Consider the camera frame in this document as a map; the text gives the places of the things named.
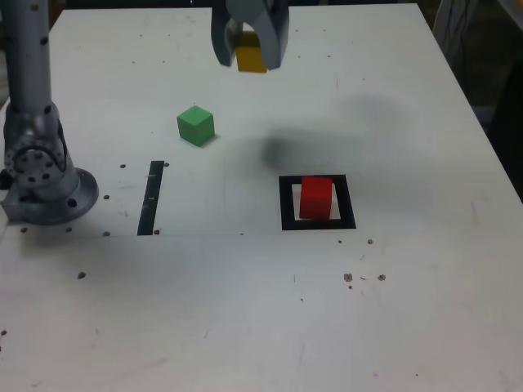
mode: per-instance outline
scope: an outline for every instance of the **cube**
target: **cube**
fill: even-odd
[[[198,106],[193,106],[177,117],[180,137],[193,145],[201,147],[214,137],[212,114]]]
[[[325,177],[302,177],[300,219],[328,221],[333,203],[333,181]]]
[[[236,45],[236,61],[239,72],[264,74],[267,67],[262,59],[260,40],[253,31],[244,31]]]

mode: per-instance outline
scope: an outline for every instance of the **black square marker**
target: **black square marker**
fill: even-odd
[[[344,175],[314,176],[330,178],[336,190],[340,219],[325,221],[296,220],[294,218],[293,185],[302,183],[302,176],[279,177],[279,205],[281,209],[282,230],[336,230],[355,229],[356,222],[352,212],[351,196]]]

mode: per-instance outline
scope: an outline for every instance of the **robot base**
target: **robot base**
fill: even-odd
[[[53,202],[32,203],[20,196],[18,184],[13,184],[1,202],[9,221],[57,225],[85,214],[98,199],[98,185],[95,177],[88,171],[76,168],[76,172],[79,177],[76,190],[69,197]]]

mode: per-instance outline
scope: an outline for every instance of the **red cube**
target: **red cube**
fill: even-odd
[[[300,218],[328,221],[333,202],[333,181],[325,177],[302,177]]]

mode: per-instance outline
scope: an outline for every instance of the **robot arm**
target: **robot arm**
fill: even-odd
[[[90,173],[74,167],[51,101],[47,0],[3,0],[2,16],[11,93],[4,158],[14,179],[3,209],[10,221],[71,221],[94,205],[98,186]],[[212,44],[221,64],[230,66],[243,23],[260,38],[267,68],[278,68],[287,46],[286,0],[216,0]]]
[[[98,187],[74,167],[51,101],[47,0],[5,0],[2,16],[11,95],[4,163],[14,179],[2,206],[10,221],[70,221],[92,207]]]

